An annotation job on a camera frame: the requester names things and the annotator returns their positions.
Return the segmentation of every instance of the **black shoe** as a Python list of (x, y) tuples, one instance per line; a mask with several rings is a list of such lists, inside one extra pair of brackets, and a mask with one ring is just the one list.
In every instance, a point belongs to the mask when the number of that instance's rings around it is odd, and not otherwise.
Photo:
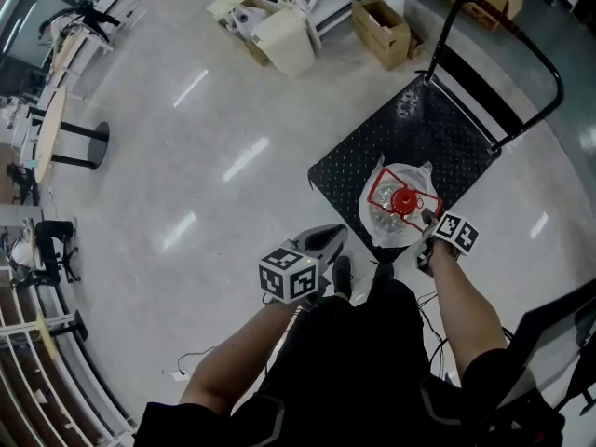
[(393, 279), (395, 270), (393, 264), (379, 264), (374, 272), (374, 278), (372, 279), (373, 286), (379, 286), (387, 281)]
[(349, 300), (352, 296), (352, 263), (342, 255), (337, 257), (332, 270), (333, 287), (336, 293), (343, 293)]

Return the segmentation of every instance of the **black metal platform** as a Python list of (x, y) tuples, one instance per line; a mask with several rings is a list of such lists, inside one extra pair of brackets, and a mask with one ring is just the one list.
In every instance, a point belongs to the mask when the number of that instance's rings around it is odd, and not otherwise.
[(447, 210), (500, 154), (489, 154), (489, 139), (486, 128), (449, 89), (436, 77), (425, 83), (421, 74), (311, 167), (308, 179), (372, 255), (391, 263), (405, 248), (375, 247), (359, 217), (360, 194), (379, 157), (385, 156), (385, 165), (419, 167), (430, 161), (433, 186)]

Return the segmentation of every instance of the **hand cart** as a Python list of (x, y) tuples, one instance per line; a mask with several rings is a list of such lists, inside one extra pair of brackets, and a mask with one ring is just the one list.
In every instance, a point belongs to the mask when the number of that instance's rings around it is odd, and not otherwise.
[[(446, 45), (462, 5), (476, 4), (524, 43), (548, 68), (557, 94), (525, 122), (484, 79)], [(472, 96), (507, 136), (498, 141), (437, 78), (439, 64)], [(392, 263), (405, 248), (383, 249), (359, 217), (359, 197), (381, 155), (385, 164), (415, 167), (430, 161), (432, 182), (448, 210), (500, 156), (501, 148), (552, 113), (562, 102), (559, 72), (523, 31), (485, 0), (456, 0), (440, 34), (428, 70), (395, 95), (308, 170), (308, 179), (329, 200), (381, 263)]]

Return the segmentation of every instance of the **cart handle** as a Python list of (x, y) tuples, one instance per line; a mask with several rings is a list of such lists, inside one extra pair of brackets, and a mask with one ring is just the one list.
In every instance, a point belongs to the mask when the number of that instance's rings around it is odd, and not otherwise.
[(476, 4), (480, 8), (482, 8), (485, 12), (491, 15), (494, 19), (496, 19), (499, 23), (503, 25), (513, 36), (515, 36), (518, 40), (524, 43), (530, 51), (532, 51), (536, 57), (544, 64), (547, 69), (549, 70), (550, 74), (555, 80), (557, 84), (557, 94), (554, 99), (547, 104), (542, 110), (540, 110), (536, 115), (528, 119), (525, 123), (521, 125), (520, 131), (514, 135), (508, 135), (501, 141), (493, 144), (491, 147), (492, 152), (496, 152), (501, 147), (503, 147), (508, 142), (513, 141), (518, 136), (521, 136), (525, 131), (529, 128), (537, 124), (538, 122), (545, 119), (550, 113), (552, 113), (555, 109), (557, 109), (562, 102), (562, 98), (564, 95), (563, 84), (561, 80), (561, 75), (557, 68), (555, 68), (554, 64), (550, 62), (550, 60), (545, 56), (545, 54), (538, 49), (538, 47), (526, 36), (526, 34), (522, 31), (522, 29), (516, 25), (513, 21), (511, 21), (507, 15), (505, 15), (501, 10), (494, 7), (492, 4), (487, 2), (486, 0), (455, 0), (447, 19), (445, 20), (445, 24), (443, 25), (442, 32), (440, 33), (439, 42), (437, 43), (437, 47), (435, 49), (435, 53), (433, 54), (432, 61), (428, 67), (427, 75), (425, 76), (425, 80), (428, 81), (430, 77), (434, 74), (435, 68), (438, 63), (438, 56), (440, 55), (441, 49), (445, 46), (445, 41), (447, 40), (447, 36), (451, 30), (452, 25), (454, 24), (455, 16), (457, 12), (461, 9), (461, 7), (465, 4)]

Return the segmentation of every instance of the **chair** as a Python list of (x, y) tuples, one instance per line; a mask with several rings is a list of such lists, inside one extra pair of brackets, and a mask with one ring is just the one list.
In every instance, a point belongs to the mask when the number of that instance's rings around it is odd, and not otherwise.
[(37, 182), (32, 169), (21, 168), (14, 162), (7, 165), (7, 177), (12, 185), (19, 186), (19, 194), (12, 197), (12, 203), (19, 201), (23, 205), (31, 194), (34, 205), (38, 205)]
[(5, 255), (5, 258), (8, 266), (12, 270), (12, 279), (9, 282), (11, 290), (19, 291), (31, 286), (60, 286), (60, 276), (54, 278), (48, 272), (43, 270), (31, 270), (26, 266), (19, 265), (13, 260), (9, 253)]
[(74, 247), (72, 250), (68, 251), (66, 244), (64, 243), (64, 248), (62, 250), (62, 255), (60, 256), (57, 254), (58, 265), (60, 265), (64, 269), (64, 273), (66, 274), (66, 281), (72, 283), (73, 281), (81, 281), (81, 277), (78, 277), (73, 268), (71, 267), (71, 258), (73, 255), (78, 253), (78, 247)]
[[(540, 445), (562, 445), (564, 417), (562, 407), (571, 399), (583, 395), (587, 405), (580, 415), (596, 405), (588, 389), (596, 383), (596, 279), (561, 298), (527, 312), (511, 336), (506, 355), (499, 361), (497, 376), (490, 379), (482, 395), (482, 405), (471, 413), (466, 411), (466, 399), (459, 387), (429, 375), (420, 383), (428, 413), (447, 426), (463, 425), (464, 416), (475, 417), (479, 438), (509, 432), (512, 422), (530, 436), (538, 433)], [(562, 401), (551, 407), (542, 393), (562, 379), (567, 369), (578, 359), (573, 377)], [(429, 393), (443, 392), (432, 399)], [(535, 445), (530, 443), (513, 445)], [(488, 445), (505, 445), (490, 443)]]

